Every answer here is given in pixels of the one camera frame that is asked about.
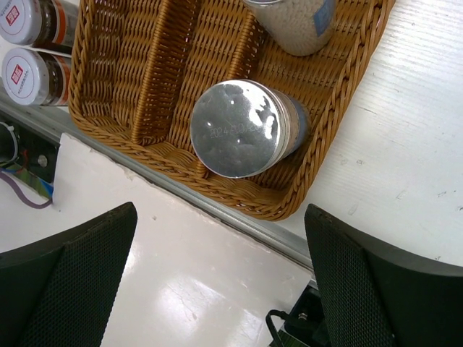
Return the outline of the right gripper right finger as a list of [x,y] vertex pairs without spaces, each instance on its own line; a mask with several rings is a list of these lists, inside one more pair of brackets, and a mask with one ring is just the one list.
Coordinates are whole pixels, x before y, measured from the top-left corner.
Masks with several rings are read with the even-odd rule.
[[461,346],[462,267],[413,254],[308,205],[332,346]]

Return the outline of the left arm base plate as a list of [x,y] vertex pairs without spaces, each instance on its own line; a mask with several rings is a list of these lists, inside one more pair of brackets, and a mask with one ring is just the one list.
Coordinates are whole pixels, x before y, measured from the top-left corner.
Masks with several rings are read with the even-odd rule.
[[9,174],[49,200],[54,193],[54,178],[59,143],[31,126],[1,112],[1,172]]

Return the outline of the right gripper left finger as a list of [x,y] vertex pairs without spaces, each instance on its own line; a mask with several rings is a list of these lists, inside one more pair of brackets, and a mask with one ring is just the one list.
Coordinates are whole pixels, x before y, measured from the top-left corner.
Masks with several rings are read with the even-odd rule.
[[136,227],[126,202],[1,253],[1,345],[99,346]]

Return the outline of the silver-lid white can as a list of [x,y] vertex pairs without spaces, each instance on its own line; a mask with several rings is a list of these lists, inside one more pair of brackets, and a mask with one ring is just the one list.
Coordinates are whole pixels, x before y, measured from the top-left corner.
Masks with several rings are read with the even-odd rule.
[[291,155],[311,130],[296,99],[253,80],[227,80],[196,101],[190,139],[202,164],[219,176],[256,176]]
[[245,1],[245,6],[288,54],[309,56],[335,30],[335,0]]

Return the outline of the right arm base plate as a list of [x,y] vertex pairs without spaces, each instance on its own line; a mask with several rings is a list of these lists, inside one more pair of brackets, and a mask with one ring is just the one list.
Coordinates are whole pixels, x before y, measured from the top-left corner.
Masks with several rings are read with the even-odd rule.
[[331,346],[320,293],[310,280],[290,313],[271,309],[265,318],[270,346]]

